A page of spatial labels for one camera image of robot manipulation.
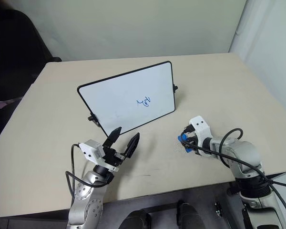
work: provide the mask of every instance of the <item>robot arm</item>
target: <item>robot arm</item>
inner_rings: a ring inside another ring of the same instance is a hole
[[[187,134],[179,137],[181,142],[186,140],[196,146],[219,152],[223,138],[213,137],[210,127],[202,117],[198,116],[191,119],[190,125],[185,132]],[[249,142],[228,137],[223,142],[221,153],[245,161],[264,173],[260,154],[256,147]],[[209,154],[200,149],[196,151],[196,154],[224,160],[225,164],[231,169],[239,186],[239,194],[244,204],[243,216],[246,228],[286,229],[286,222],[275,194],[260,174],[248,166]]]
[[[118,166],[133,155],[140,139],[140,134],[137,133],[128,143],[125,152],[120,154],[111,148],[120,132],[121,127],[115,129],[103,145],[93,140],[79,144],[86,159],[95,164],[93,171],[88,171],[82,180],[91,186],[106,185],[91,187],[78,183],[74,192],[74,202],[69,211],[67,229],[97,228],[102,215],[107,184],[114,178],[113,173],[119,171]]]

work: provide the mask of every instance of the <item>floor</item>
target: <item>floor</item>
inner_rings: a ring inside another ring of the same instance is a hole
[[[183,199],[196,208],[206,228],[228,229],[225,220],[217,216],[214,203],[225,193],[229,185],[218,184],[180,190],[104,204],[104,212],[98,229],[118,229],[132,211],[157,205],[175,203]],[[152,229],[177,229],[176,209],[151,213]],[[64,229],[66,220],[40,220],[21,217],[0,218],[0,229]]]

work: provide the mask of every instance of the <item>black chair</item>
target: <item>black chair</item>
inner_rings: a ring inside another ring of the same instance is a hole
[[[0,133],[20,99],[52,57],[31,20],[0,6]]]

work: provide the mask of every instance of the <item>white wall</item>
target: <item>white wall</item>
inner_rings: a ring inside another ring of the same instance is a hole
[[[64,61],[228,52],[245,0],[5,0]]]
[[[250,0],[231,52],[241,59],[286,108],[286,0]]]

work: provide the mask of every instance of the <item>table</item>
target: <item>table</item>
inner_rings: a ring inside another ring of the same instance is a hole
[[[105,202],[234,180],[220,161],[186,153],[177,136],[201,115],[213,135],[241,127],[266,174],[286,171],[286,110],[232,53],[48,63],[0,135],[0,217],[70,207],[64,172],[73,143],[105,134],[87,117],[77,86],[163,61],[173,64],[176,111],[120,136],[140,142],[108,187]],[[92,169],[75,151],[75,173]]]

